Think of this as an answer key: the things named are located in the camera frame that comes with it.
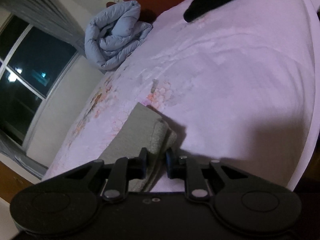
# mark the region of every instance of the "bed sheet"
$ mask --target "bed sheet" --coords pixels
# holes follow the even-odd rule
[[[320,128],[320,0],[234,0],[188,24],[191,1],[104,76],[44,179],[98,158],[140,102],[167,117],[180,154],[295,187]],[[166,175],[153,189],[180,190]]]

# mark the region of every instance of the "blue blanket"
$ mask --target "blue blanket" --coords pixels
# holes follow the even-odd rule
[[[120,2],[98,13],[85,31],[86,56],[101,72],[117,69],[145,40],[152,25],[138,21],[140,4]]]

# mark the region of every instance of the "window frame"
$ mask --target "window frame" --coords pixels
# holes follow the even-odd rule
[[[2,31],[5,29],[5,27],[7,26],[7,24],[10,22],[11,18],[13,17],[13,14],[10,14],[9,17],[5,20],[5,22],[0,26],[0,34],[2,33]],[[2,78],[4,72],[7,70],[10,73],[15,73],[15,70],[13,70],[11,67],[8,66],[8,63],[12,57],[12,55],[15,53],[16,49],[18,48],[18,46],[21,44],[21,42],[23,41],[23,39],[27,36],[27,34],[29,33],[29,31],[32,29],[33,25],[29,24],[25,30],[22,32],[22,34],[20,35],[20,37],[16,40],[16,42],[14,43],[14,45],[12,46],[12,48],[10,49],[10,51],[8,52],[7,56],[5,57],[4,60],[2,60],[0,58],[0,62],[1,62],[1,66],[0,66],[0,79]],[[41,114],[43,113],[46,105],[49,103],[50,99],[52,98],[56,88],[58,87],[59,83],[61,82],[61,80],[63,79],[63,77],[66,75],[66,73],[71,69],[71,66],[73,65],[73,63],[80,57],[80,54],[76,51],[75,54],[71,57],[71,59],[69,60],[69,62],[65,65],[65,67],[63,68],[63,70],[61,71],[61,73],[59,74],[58,78],[56,79],[56,81],[54,82],[54,84],[52,85],[49,93],[47,96],[42,95],[41,93],[39,93],[37,90],[35,90],[31,85],[29,85],[28,82],[26,82],[23,78],[21,78],[20,76],[17,75],[17,80],[19,82],[21,82],[21,84],[23,84],[27,89],[29,89],[32,93],[34,93],[36,96],[38,96],[39,98],[41,98],[42,102],[39,105],[34,117],[32,118],[32,121],[29,125],[28,131],[26,133],[26,136],[23,140],[22,145],[19,145],[17,142],[15,142],[10,136],[7,136],[11,141],[13,141],[21,150],[23,151],[27,151],[30,143],[34,137],[34,134],[36,132],[36,125],[37,122],[40,119]]]

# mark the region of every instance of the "glass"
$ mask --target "glass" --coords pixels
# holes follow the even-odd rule
[[[0,129],[22,145],[42,100],[5,70],[0,79]]]
[[[10,49],[29,24],[13,16],[0,34],[0,58],[5,59]]]
[[[33,27],[12,55],[9,66],[47,96],[76,49]]]

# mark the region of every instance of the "gray curtain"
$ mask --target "gray curtain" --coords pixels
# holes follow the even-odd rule
[[[29,171],[32,175],[38,179],[42,179],[47,171],[47,167],[37,163],[26,156],[26,153],[22,151],[14,142],[12,142],[7,135],[0,130],[0,153],[6,155],[21,167]]]
[[[58,0],[0,0],[0,7],[84,52],[84,31]]]

